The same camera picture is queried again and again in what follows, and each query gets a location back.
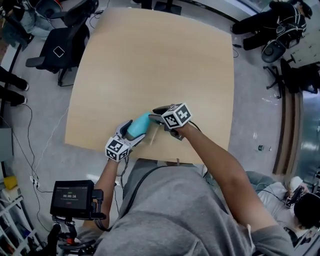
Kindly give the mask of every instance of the concrete floor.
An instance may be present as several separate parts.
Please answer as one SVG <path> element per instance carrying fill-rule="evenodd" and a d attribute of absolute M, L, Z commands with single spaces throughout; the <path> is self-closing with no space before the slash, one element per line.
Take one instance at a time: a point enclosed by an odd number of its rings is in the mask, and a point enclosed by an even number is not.
<path fill-rule="evenodd" d="M 79 0 L 68 0 L 63 2 L 64 10 L 69 9 Z M 230 20 L 202 9 L 198 6 L 176 1 L 182 6 L 182 16 L 199 20 L 215 26 L 223 31 L 230 32 Z M 100 0 L 100 8 L 106 7 L 108 0 Z M 108 7 L 137 7 L 130 5 L 129 0 L 111 0 Z M 93 18 L 91 24 L 95 26 L 98 20 Z M 232 37 L 235 44 L 241 44 L 239 36 Z M 32 109 L 32 122 L 29 130 L 30 144 L 35 154 L 34 168 L 42 157 L 47 141 L 54 127 L 66 112 L 72 86 L 59 87 L 57 85 L 57 74 L 46 70 L 25 67 L 26 59 L 37 57 L 42 49 L 43 41 L 34 39 L 27 49 L 21 52 L 17 58 L 13 73 L 27 80 L 30 90 L 21 92 L 28 98 L 28 105 Z M 282 106 L 281 100 L 277 100 L 276 89 L 266 90 L 266 86 L 272 82 L 271 76 L 263 69 L 261 50 L 256 49 L 245 52 L 237 49 L 238 57 L 234 58 L 234 106 L 233 120 L 229 142 L 229 152 L 232 153 L 242 164 L 246 171 L 256 171 L 271 175 L 278 149 Z M 67 75 L 66 80 L 71 80 L 72 74 Z M 32 162 L 32 154 L 28 146 L 27 128 L 31 112 L 26 106 L 6 107 L 5 118 L 12 123 L 13 130 L 28 157 Z M 36 174 L 39 178 L 42 191 L 52 191 L 55 181 L 63 180 L 87 180 L 96 182 L 102 173 L 107 158 L 101 152 L 74 147 L 64 144 L 66 117 L 61 119 L 59 126 L 53 133 L 52 140 L 43 154 Z M 263 152 L 258 152 L 258 145 L 264 145 Z M 130 173 L 136 159 L 130 159 L 128 170 L 124 181 Z M 37 220 L 39 209 L 33 185 L 30 182 L 31 169 L 24 158 L 22 151 L 14 140 L 14 160 L 9 163 L 9 168 L 17 176 L 24 197 L 27 213 L 32 224 L 37 228 L 41 238 L 45 238 L 48 232 Z M 124 168 L 122 162 L 118 168 L 121 173 Z M 41 205 L 39 219 L 49 230 L 51 229 L 51 193 L 39 193 L 38 198 Z M 122 202 L 122 189 L 116 187 L 117 202 Z M 118 216 L 116 204 L 112 203 L 110 219 L 114 222 Z"/>

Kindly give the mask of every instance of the monitor screen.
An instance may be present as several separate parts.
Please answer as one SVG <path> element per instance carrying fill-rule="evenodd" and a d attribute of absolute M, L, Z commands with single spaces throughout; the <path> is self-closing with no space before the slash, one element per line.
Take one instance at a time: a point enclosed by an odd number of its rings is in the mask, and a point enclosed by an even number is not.
<path fill-rule="evenodd" d="M 87 186 L 58 186 L 55 190 L 53 206 L 67 209 L 87 208 Z"/>

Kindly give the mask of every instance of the power strip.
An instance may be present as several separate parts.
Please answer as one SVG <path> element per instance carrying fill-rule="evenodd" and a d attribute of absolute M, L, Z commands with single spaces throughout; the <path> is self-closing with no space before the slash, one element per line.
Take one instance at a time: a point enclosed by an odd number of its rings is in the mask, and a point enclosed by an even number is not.
<path fill-rule="evenodd" d="M 31 181 L 31 183 L 33 183 L 36 187 L 40 187 L 40 183 L 39 183 L 39 181 L 37 180 L 37 178 L 36 177 L 33 177 L 33 176 L 30 176 L 30 181 Z"/>

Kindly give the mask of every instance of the turquoise object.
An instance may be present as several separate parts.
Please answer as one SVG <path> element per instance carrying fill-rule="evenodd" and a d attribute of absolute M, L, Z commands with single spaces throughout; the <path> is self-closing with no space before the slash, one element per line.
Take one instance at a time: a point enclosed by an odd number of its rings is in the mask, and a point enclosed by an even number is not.
<path fill-rule="evenodd" d="M 128 140 L 133 140 L 134 138 L 147 132 L 150 125 L 149 115 L 150 112 L 146 112 L 132 122 L 125 135 Z"/>

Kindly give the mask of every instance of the gray t-shirt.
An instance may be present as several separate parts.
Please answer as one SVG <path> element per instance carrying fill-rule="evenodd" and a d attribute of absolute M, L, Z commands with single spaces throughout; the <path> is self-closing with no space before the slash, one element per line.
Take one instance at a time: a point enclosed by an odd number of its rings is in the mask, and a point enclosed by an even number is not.
<path fill-rule="evenodd" d="M 226 212 L 192 168 L 170 166 L 153 171 L 123 216 L 135 187 L 130 186 L 118 220 L 103 235 L 95 255 L 250 256 L 255 251 L 267 256 L 292 255 L 290 237 L 280 226 L 251 233 L 250 227 L 239 225 Z M 84 242 L 97 234 L 81 228 L 78 238 Z"/>

